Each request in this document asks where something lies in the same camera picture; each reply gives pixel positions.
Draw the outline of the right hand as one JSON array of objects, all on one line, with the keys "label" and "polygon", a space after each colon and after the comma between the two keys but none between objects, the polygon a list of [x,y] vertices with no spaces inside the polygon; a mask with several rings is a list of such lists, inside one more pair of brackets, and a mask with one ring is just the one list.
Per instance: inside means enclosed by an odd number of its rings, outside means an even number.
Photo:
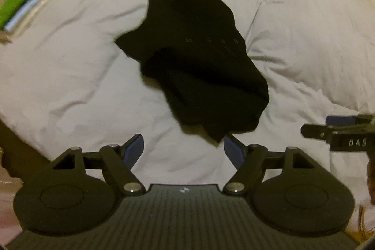
[{"label": "right hand", "polygon": [[367,163],[367,187],[371,199],[371,204],[375,205],[375,157],[374,154],[369,155]]}]

